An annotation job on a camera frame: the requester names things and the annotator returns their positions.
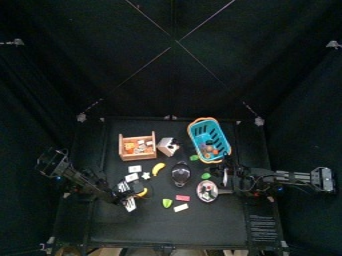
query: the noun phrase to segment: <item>banana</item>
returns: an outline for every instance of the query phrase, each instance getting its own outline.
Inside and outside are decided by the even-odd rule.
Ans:
[[[166,167],[166,164],[165,163],[160,163],[156,165],[154,169],[153,169],[153,174],[154,176],[158,175],[158,172]]]
[[[148,194],[148,191],[149,191],[149,189],[145,188],[145,191],[142,193],[137,194],[137,197],[144,197]]]

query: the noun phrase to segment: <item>black tent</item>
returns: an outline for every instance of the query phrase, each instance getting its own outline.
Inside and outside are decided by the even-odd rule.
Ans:
[[[5,254],[50,237],[59,195],[33,167],[71,147],[79,114],[261,117],[273,169],[324,165],[341,180],[340,0],[6,0],[0,20]],[[288,243],[340,255],[340,192],[286,193]]]

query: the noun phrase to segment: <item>wooden crate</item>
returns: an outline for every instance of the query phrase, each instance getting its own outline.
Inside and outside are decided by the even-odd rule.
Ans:
[[[145,145],[146,145],[145,151],[140,151],[140,149],[144,148],[142,144],[140,147],[140,143],[142,143],[142,141],[145,141]],[[120,155],[124,161],[134,161],[134,160],[157,158],[156,132],[153,131],[152,136],[140,136],[140,137],[128,137],[128,138],[125,138],[124,135],[120,134]]]

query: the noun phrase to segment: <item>blue plastic basket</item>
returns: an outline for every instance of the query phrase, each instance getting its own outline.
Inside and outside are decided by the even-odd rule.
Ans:
[[[220,123],[213,117],[198,118],[189,126],[188,132],[196,145],[202,162],[221,163],[225,155],[232,154],[232,146],[221,130]],[[218,154],[206,151],[209,141],[218,150]]]

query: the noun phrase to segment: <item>table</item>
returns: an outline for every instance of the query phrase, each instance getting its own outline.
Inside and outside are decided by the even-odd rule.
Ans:
[[[282,252],[282,230],[277,203],[265,198],[249,199],[238,195],[221,195],[210,204],[202,202],[196,193],[201,175],[209,167],[201,161],[190,161],[196,148],[188,134],[192,119],[162,120],[157,118],[106,118],[105,122],[89,120],[79,127],[73,156],[75,168],[91,168],[107,177],[115,186],[129,174],[129,166],[142,165],[152,171],[160,162],[166,168],[157,177],[145,182],[150,191],[149,199],[137,200],[138,209],[129,213],[122,206],[101,200],[83,201],[79,196],[62,199],[55,224],[57,246],[77,245],[99,247],[149,247],[157,250],[173,248],[202,249],[260,249],[273,248]],[[220,120],[221,128],[233,147],[234,160],[245,166],[270,168],[262,127],[253,121]],[[124,162],[118,153],[120,134],[136,137],[156,131],[157,142],[174,137],[182,143],[173,157],[158,152],[157,159]],[[172,167],[186,161],[192,168],[192,179],[184,188],[174,185]],[[164,198],[189,195],[189,209],[176,213],[173,207],[165,209]],[[177,206],[184,202],[174,200]],[[261,233],[253,231],[257,218],[270,218],[277,237],[260,241]]]

